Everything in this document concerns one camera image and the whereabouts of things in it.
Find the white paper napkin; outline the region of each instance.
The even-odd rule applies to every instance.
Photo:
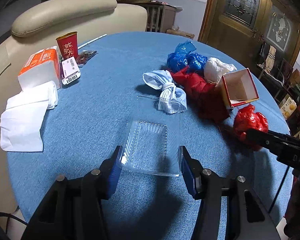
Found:
[[[58,93],[53,81],[9,98],[1,115],[1,148],[11,152],[41,152],[43,118],[46,110],[53,109],[57,104]]]

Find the orange tissue package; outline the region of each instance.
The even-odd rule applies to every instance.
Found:
[[[22,90],[54,81],[60,88],[60,65],[57,46],[32,54],[18,75]]]

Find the red crumpled plastic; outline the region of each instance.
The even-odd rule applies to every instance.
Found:
[[[233,131],[240,141],[252,145],[246,141],[246,131],[250,128],[256,129],[262,132],[268,132],[268,120],[260,112],[254,113],[255,106],[249,104],[246,107],[240,109],[234,119]],[[253,149],[258,151],[262,147],[252,145]]]
[[[215,84],[208,83],[197,73],[187,73],[189,66],[176,73],[171,73],[173,80],[182,85],[188,97],[193,99],[200,108],[200,117],[213,119],[216,123],[229,117],[222,97],[216,91]]]

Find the door handle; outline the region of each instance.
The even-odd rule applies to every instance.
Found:
[[[258,29],[255,29],[255,30],[252,31],[253,32],[253,35],[252,35],[253,39],[257,36],[258,31],[259,31]]]
[[[262,38],[263,38],[263,35],[262,34],[259,35],[258,42],[260,42],[262,40]]]

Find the cup with chinese text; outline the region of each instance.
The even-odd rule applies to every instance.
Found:
[[[70,57],[78,57],[77,32],[67,33],[56,38],[61,55],[64,60]]]

